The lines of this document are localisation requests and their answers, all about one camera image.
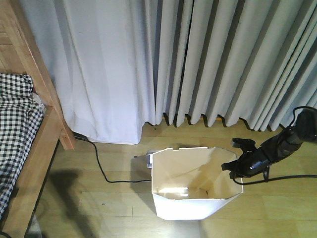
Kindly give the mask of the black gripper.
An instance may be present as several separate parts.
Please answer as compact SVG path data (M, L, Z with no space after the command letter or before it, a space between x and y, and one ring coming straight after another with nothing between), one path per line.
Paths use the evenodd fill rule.
M223 163L221 168L223 171L230 171L230 178L250 178L262 173L270 164L271 161L263 151L255 151L248 153L244 157L240 157L239 161L235 160Z

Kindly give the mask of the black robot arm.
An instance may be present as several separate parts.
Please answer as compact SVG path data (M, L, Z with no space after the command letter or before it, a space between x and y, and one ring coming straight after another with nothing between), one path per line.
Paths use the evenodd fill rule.
M242 155L235 161L222 164L221 168L230 171L229 176L232 180L263 174L263 180L248 182L247 185L280 179L315 178L316 175L269 178L270 166L289 157L303 142L317 142L317 110L313 107L294 108L290 124L278 135L263 142L259 148L255 147L255 141L251 139L233 138L232 146L240 148Z

